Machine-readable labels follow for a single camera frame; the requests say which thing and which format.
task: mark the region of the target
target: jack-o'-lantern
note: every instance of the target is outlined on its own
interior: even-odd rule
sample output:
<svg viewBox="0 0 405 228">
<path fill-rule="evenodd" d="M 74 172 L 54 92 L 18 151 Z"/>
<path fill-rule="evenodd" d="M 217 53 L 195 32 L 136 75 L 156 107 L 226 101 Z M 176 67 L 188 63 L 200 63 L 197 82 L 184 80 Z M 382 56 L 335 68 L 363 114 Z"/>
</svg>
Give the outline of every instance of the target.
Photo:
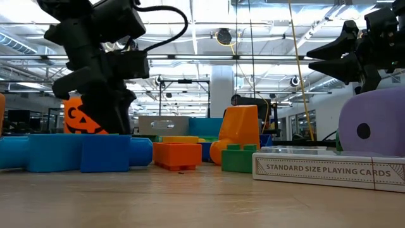
<svg viewBox="0 0 405 228">
<path fill-rule="evenodd" d="M 78 109 L 82 105 L 80 98 L 63 101 L 65 105 L 65 133 L 71 134 L 107 134 L 95 121 Z"/>
</svg>

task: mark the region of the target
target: column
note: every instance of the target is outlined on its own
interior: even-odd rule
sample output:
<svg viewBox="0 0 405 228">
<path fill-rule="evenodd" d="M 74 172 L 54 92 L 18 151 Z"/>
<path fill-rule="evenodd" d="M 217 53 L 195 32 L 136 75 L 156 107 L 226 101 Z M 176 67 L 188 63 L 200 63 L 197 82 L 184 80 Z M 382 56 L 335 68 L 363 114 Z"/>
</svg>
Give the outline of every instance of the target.
<svg viewBox="0 0 405 228">
<path fill-rule="evenodd" d="M 232 66 L 212 66 L 211 117 L 222 117 L 234 95 L 234 71 Z"/>
</svg>

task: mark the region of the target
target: green lego brick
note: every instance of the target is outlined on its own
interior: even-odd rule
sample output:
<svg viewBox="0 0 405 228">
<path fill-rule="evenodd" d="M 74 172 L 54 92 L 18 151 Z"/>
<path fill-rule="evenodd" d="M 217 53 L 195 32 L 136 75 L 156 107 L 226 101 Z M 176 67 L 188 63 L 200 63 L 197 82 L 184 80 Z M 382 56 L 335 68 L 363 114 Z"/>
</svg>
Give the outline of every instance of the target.
<svg viewBox="0 0 405 228">
<path fill-rule="evenodd" d="M 244 147 L 243 147 L 243 150 L 248 150 L 248 151 L 256 151 L 257 149 L 256 149 L 256 145 L 245 145 Z"/>
<path fill-rule="evenodd" d="M 213 136 L 199 136 L 200 139 L 205 139 L 206 142 L 215 142 L 218 140 L 218 137 Z"/>
<path fill-rule="evenodd" d="M 229 149 L 229 150 L 240 150 L 240 144 L 229 144 L 227 146 L 227 149 Z"/>
<path fill-rule="evenodd" d="M 252 173 L 252 154 L 256 152 L 256 145 L 245 145 L 240 149 L 240 144 L 228 145 L 222 151 L 222 171 Z"/>
</svg>

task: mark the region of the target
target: blue plastic block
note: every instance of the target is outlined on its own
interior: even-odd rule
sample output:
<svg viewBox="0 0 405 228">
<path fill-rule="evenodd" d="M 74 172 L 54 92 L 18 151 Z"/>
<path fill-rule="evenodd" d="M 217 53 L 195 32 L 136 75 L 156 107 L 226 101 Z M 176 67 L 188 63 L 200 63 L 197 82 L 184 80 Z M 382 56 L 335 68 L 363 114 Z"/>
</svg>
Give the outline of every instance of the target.
<svg viewBox="0 0 405 228">
<path fill-rule="evenodd" d="M 132 138 L 129 154 L 129 166 L 146 167 L 153 159 L 153 143 L 148 138 Z"/>
<path fill-rule="evenodd" d="M 267 139 L 266 146 L 273 146 L 273 140 L 271 139 L 271 136 Z"/>
<path fill-rule="evenodd" d="M 202 145 L 202 161 L 203 162 L 212 162 L 209 155 L 209 149 L 211 148 L 211 142 L 199 142 Z"/>
<path fill-rule="evenodd" d="M 61 172 L 80 168 L 80 134 L 32 134 L 28 137 L 29 172 Z"/>
<path fill-rule="evenodd" d="M 222 118 L 189 118 L 189 136 L 220 135 Z"/>
<path fill-rule="evenodd" d="M 83 141 L 81 172 L 127 172 L 131 136 L 88 135 Z"/>
<path fill-rule="evenodd" d="M 271 140 L 271 135 L 260 135 L 260 147 L 263 146 L 273 146 L 273 140 Z"/>
<path fill-rule="evenodd" d="M 22 168 L 27 165 L 28 137 L 4 137 L 0 139 L 0 169 Z"/>
</svg>

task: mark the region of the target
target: desk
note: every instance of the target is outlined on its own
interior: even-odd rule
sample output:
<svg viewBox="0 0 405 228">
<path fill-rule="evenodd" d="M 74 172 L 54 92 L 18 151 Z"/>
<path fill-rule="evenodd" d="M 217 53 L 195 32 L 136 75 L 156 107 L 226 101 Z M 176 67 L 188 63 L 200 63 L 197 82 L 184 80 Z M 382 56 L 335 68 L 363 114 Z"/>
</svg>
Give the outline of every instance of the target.
<svg viewBox="0 0 405 228">
<path fill-rule="evenodd" d="M 252 180 L 205 164 L 0 173 L 1 227 L 403 227 L 405 194 Z"/>
</svg>

